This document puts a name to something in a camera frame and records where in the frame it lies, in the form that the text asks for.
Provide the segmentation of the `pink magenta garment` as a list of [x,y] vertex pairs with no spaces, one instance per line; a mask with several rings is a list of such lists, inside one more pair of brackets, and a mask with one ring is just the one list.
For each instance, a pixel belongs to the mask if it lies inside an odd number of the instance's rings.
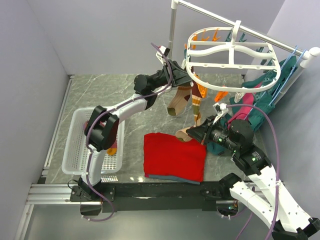
[[[229,102],[231,105],[235,105],[235,104],[253,105],[254,96],[252,93],[246,93],[239,102],[235,102],[235,97],[231,97],[229,99]],[[247,107],[247,106],[232,107],[233,116],[228,120],[228,123],[230,124],[233,120],[245,120],[247,115],[250,113],[251,109],[252,109],[251,107]]]

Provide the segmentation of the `beige striped sock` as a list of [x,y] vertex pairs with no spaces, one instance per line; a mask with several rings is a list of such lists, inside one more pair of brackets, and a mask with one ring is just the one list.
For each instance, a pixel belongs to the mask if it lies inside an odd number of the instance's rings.
[[187,130],[193,127],[197,127],[201,124],[201,112],[200,112],[200,105],[202,103],[202,95],[199,91],[199,87],[196,82],[192,81],[191,86],[191,103],[192,103],[192,111],[194,117],[194,125],[191,127],[186,127],[183,129],[178,130],[175,133],[175,137],[181,142],[189,142],[192,138],[187,134]]
[[167,106],[167,113],[170,116],[177,116],[183,112],[191,97],[191,89],[190,85],[179,86],[177,88],[175,96]]

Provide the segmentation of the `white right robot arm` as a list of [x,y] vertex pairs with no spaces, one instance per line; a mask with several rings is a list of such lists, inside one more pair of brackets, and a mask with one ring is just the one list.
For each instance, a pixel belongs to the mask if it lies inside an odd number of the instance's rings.
[[221,126],[211,116],[186,131],[189,137],[207,145],[218,144],[232,151],[232,161],[258,187],[263,197],[253,192],[242,179],[230,173],[219,181],[220,197],[240,201],[272,231],[275,240],[306,240],[320,230],[320,220],[311,217],[294,200],[266,154],[253,143],[250,124],[241,119]]

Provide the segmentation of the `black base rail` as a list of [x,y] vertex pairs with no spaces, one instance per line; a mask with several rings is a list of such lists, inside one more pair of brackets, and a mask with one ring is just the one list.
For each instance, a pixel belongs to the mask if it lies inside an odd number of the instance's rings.
[[216,211],[218,206],[232,204],[235,199],[218,181],[199,185],[183,182],[101,183],[98,192],[74,185],[72,203],[97,205],[104,213],[112,211],[193,210]]

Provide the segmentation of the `teal green garment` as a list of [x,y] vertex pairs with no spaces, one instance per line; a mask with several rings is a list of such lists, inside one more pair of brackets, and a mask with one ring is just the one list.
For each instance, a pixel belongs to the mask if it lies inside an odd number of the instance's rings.
[[[268,71],[267,73],[261,75],[257,79],[253,81],[248,81],[242,84],[243,87],[246,88],[255,88],[255,87],[260,87],[264,83],[267,83],[267,80],[272,80],[272,78],[276,75],[275,72],[273,71]],[[254,101],[253,101],[253,106],[256,106],[260,108],[263,112],[265,112],[267,115],[273,110],[268,107],[269,102],[271,101],[271,95],[268,93],[269,89],[264,92],[258,92],[253,94]],[[232,116],[229,116],[228,114],[226,115],[226,119],[229,120]],[[251,108],[249,114],[245,118],[246,121],[250,123],[251,129],[256,132],[260,126],[263,124],[265,121],[265,117],[263,116],[262,113],[260,113],[258,110]],[[206,150],[209,153],[212,153],[213,155],[221,155],[224,153],[225,148],[214,143],[210,142],[206,145]]]

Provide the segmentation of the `red folded cloth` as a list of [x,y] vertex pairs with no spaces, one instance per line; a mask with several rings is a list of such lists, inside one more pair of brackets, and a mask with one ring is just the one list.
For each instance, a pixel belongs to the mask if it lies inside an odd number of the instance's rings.
[[179,141],[165,133],[148,133],[143,142],[143,171],[147,178],[200,184],[207,149],[196,140]]

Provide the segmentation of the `white round clip hanger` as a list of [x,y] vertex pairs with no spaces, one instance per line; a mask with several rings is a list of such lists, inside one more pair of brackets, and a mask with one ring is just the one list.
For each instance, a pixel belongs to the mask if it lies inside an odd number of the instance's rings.
[[[206,27],[200,29],[187,40],[186,44],[186,60],[185,67],[188,75],[197,84],[211,90],[233,93],[258,93],[264,92],[272,88],[278,81],[281,74],[281,67],[273,46],[268,42],[239,42],[236,41],[238,31],[240,30],[241,21],[237,20],[234,27]],[[197,36],[202,33],[212,32],[216,30],[231,31],[231,40],[226,41],[209,41],[198,40]],[[195,62],[194,58],[215,56],[218,53],[227,52],[228,59],[226,63],[211,63],[211,62]],[[235,53],[239,52],[258,60],[271,60],[272,65],[254,65],[235,63]],[[210,84],[198,78],[192,71],[192,68],[215,68],[215,69],[232,69],[232,70],[268,70],[275,72],[275,76],[269,83],[261,85],[258,88],[247,87],[227,87]]]

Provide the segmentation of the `maroon purple striped sock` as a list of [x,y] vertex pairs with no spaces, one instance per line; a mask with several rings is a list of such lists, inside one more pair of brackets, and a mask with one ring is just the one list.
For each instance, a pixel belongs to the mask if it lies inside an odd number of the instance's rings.
[[117,153],[117,149],[118,149],[118,144],[117,144],[117,141],[115,141],[112,146],[110,148],[108,148],[106,150],[106,153],[109,155],[109,156],[113,156]]

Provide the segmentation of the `white clothes rack stand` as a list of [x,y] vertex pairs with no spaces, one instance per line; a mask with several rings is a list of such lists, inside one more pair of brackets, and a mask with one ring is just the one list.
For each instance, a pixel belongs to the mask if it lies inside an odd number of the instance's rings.
[[[253,29],[242,25],[240,20],[232,21],[204,8],[196,6],[185,0],[171,1],[171,20],[169,30],[169,46],[172,47],[174,43],[174,34],[176,26],[176,15],[178,6],[184,6],[192,11],[195,11],[204,16],[210,17],[223,23],[224,27],[206,27],[192,33],[186,44],[186,60],[185,68],[188,76],[200,86],[220,92],[230,92],[236,94],[260,93],[267,92],[274,87],[279,81],[284,65],[280,64],[273,47],[278,47],[285,50],[292,55],[299,57],[297,60],[297,67],[293,67],[294,78],[297,79],[301,72],[320,55],[319,47],[312,47],[309,50],[302,51],[283,42],[277,41],[263,33],[259,33]],[[195,38],[202,33],[226,31],[228,32],[228,41],[212,41],[212,40],[196,40]],[[220,52],[228,53],[228,60],[226,63],[209,63],[209,62],[193,62],[191,58],[200,58],[211,56]],[[243,64],[235,63],[235,53],[243,53],[257,60],[271,61],[271,65],[260,64]],[[198,78],[193,73],[192,68],[214,68],[214,69],[231,69],[231,70],[255,70],[268,71],[275,73],[275,76],[263,83],[260,87],[227,87],[210,84]]]

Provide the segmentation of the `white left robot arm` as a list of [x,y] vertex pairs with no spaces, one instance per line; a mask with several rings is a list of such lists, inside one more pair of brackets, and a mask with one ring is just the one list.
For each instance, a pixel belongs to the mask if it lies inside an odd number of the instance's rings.
[[100,105],[93,109],[85,127],[85,145],[89,156],[85,171],[78,180],[82,195],[88,201],[100,195],[101,170],[106,151],[116,142],[118,128],[127,118],[153,106],[157,97],[169,87],[176,88],[191,82],[187,71],[176,61],[169,60],[163,68],[152,75],[139,74],[134,78],[134,94],[111,107]]

